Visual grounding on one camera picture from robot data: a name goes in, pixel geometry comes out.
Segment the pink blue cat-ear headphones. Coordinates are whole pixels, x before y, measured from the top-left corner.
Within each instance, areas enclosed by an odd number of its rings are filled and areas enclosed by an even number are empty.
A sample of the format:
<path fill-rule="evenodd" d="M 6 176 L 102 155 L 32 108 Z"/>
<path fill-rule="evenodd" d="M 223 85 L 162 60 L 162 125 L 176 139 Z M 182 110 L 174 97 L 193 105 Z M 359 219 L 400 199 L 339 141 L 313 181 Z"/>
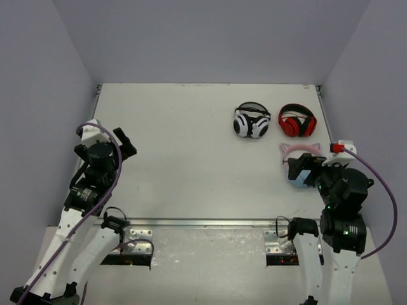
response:
<path fill-rule="evenodd" d="M 288 159 L 294 158 L 294 155 L 297 154 L 297 158 L 300 156 L 300 153 L 310 153 L 312 156 L 323 156 L 321 151 L 321 144 L 314 143 L 311 145 L 308 144 L 286 144 L 281 143 L 280 145 L 282 151 L 282 164 L 286 173 L 289 171 Z M 310 170 L 303 170 L 295 180 L 289 180 L 288 182 L 295 188 L 310 188 L 310 186 L 305 184 L 305 179 L 310 174 Z"/>

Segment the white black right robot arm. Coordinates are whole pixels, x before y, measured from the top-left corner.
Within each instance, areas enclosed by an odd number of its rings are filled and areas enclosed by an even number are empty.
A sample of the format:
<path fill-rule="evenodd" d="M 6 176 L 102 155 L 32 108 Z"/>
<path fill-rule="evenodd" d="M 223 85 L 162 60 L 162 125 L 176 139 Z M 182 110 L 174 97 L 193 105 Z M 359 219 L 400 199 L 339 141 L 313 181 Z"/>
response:
<path fill-rule="evenodd" d="M 367 237 L 360 210 L 374 181 L 310 153 L 286 162 L 290 180 L 309 172 L 304 183 L 316 188 L 325 204 L 319 222 L 294 217 L 288 224 L 287 237 L 295 246 L 306 285 L 305 304 L 349 304 Z"/>

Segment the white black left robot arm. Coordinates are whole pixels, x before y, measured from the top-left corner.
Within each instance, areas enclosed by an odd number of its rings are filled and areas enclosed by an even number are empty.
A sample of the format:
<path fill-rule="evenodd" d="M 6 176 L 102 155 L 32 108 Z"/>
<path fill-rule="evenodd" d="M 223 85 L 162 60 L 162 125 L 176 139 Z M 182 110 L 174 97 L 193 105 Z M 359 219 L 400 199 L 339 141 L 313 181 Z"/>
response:
<path fill-rule="evenodd" d="M 15 304 L 78 304 L 79 288 L 123 239 L 128 222 L 106 217 L 96 237 L 85 238 L 112 196 L 123 162 L 137 149 L 121 128 L 112 132 L 96 121 L 80 125 L 74 152 L 83 164 L 69 184 L 57 230 L 42 261 L 26 284 L 10 295 Z"/>

